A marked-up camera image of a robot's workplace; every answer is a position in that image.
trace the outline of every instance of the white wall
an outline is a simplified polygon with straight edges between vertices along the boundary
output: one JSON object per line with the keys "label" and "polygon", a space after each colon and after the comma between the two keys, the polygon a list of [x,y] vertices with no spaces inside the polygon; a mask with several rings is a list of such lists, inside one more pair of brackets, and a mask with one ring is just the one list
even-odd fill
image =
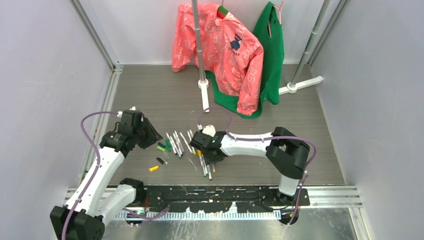
{"label": "white wall", "polygon": [[[121,64],[170,64],[177,8],[190,0],[89,0]],[[298,63],[324,0],[285,0],[284,63]],[[198,0],[221,4],[222,0]],[[280,6],[281,1],[272,1]],[[339,0],[331,0],[317,43]],[[225,0],[224,6],[253,30],[268,0]]]}
{"label": "white wall", "polygon": [[0,1],[0,70],[0,236],[51,239],[111,70],[68,0]]}
{"label": "white wall", "polygon": [[424,2],[351,0],[313,64],[376,240],[423,239]]}

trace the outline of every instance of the white rack foot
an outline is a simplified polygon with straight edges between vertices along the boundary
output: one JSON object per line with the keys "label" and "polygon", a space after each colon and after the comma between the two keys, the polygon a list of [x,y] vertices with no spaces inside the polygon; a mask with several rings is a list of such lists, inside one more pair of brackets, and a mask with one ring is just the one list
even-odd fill
{"label": "white rack foot", "polygon": [[297,92],[299,89],[304,89],[306,87],[312,86],[312,85],[316,85],[321,83],[324,80],[324,78],[322,76],[317,76],[315,78],[306,80],[306,81],[301,81],[296,83],[295,85],[292,85],[291,82],[289,82],[287,84],[287,86],[285,87],[280,87],[280,89],[278,90],[278,93],[280,95],[289,93],[289,94],[294,94],[295,92]]}
{"label": "white rack foot", "polygon": [[199,80],[198,86],[201,90],[201,102],[203,104],[203,110],[209,108],[209,99],[208,99],[208,87],[209,81],[205,79],[204,81]]}

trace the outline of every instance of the gray wood grain tabletop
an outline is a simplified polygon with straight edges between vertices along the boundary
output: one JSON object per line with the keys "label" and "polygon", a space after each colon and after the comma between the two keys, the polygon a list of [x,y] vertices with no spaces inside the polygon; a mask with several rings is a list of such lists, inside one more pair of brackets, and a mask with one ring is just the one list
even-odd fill
{"label": "gray wood grain tabletop", "polygon": [[[284,65],[281,86],[290,81],[295,69],[295,65]],[[311,71],[305,66],[300,81],[310,78]],[[188,129],[194,132],[202,112],[198,80],[199,70],[194,65],[180,72],[172,72],[169,65],[125,65],[112,110],[122,111],[136,106],[164,138],[166,132],[173,130],[183,134]],[[209,104],[216,105],[212,86],[208,88],[208,97]],[[235,134],[263,134],[279,126],[314,141],[318,155],[307,169],[309,179],[306,185],[345,184],[314,86],[299,90],[296,94],[280,96],[278,105],[265,101],[259,118],[243,119],[231,114],[233,122],[230,131]],[[214,125],[217,131],[224,131],[228,120],[223,110],[212,109],[204,115],[202,124]],[[107,129],[112,130],[117,121],[116,116],[109,117]],[[278,185],[280,182],[280,173],[266,158],[227,157],[215,164],[216,172],[212,173],[213,180],[209,181],[203,177],[197,155],[186,153],[179,159],[169,153],[169,164],[160,165],[156,158],[163,159],[164,156],[156,147],[153,145],[143,150],[136,146],[115,172],[110,184],[118,184],[124,178],[138,179],[145,185]],[[159,169],[150,172],[149,168],[156,165],[159,165]]]}

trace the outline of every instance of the gray pole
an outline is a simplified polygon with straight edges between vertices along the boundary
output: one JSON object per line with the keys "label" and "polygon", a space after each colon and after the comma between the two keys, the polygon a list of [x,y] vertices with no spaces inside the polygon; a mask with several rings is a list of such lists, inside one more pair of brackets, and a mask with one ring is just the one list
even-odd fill
{"label": "gray pole", "polygon": [[202,40],[200,38],[200,26],[199,26],[199,9],[198,1],[191,0],[193,5],[193,16],[194,16],[194,32],[196,34],[196,46],[197,46],[197,59],[199,62],[199,75],[200,81],[205,81],[205,66],[203,65],[203,53],[202,53]]}
{"label": "gray pole", "polygon": [[320,28],[321,22],[323,21],[324,15],[326,14],[327,7],[330,4],[330,0],[324,0],[321,10],[319,11],[318,18],[315,21],[315,25],[310,33],[309,40],[307,41],[306,47],[303,51],[302,57],[300,58],[299,65],[297,65],[296,72],[294,73],[293,80],[290,85],[295,85],[301,75],[302,69],[308,60],[309,51],[311,50],[312,43],[314,42],[315,35],[317,35],[318,29]]}

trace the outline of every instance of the green garment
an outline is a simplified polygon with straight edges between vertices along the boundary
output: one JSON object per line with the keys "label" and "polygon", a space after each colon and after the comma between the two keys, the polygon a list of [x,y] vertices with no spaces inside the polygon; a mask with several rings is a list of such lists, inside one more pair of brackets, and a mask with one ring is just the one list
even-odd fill
{"label": "green garment", "polygon": [[[273,105],[280,103],[279,88],[284,60],[283,30],[279,22],[279,14],[273,6],[272,2],[268,2],[252,32],[263,47],[263,67],[259,103],[257,110],[251,116],[238,113],[237,102],[239,97],[229,96],[220,92],[215,75],[210,71],[206,72],[206,78],[210,79],[213,85],[215,102],[245,119],[258,118],[262,114],[265,99]],[[268,22],[271,28],[271,37],[268,30]]]}

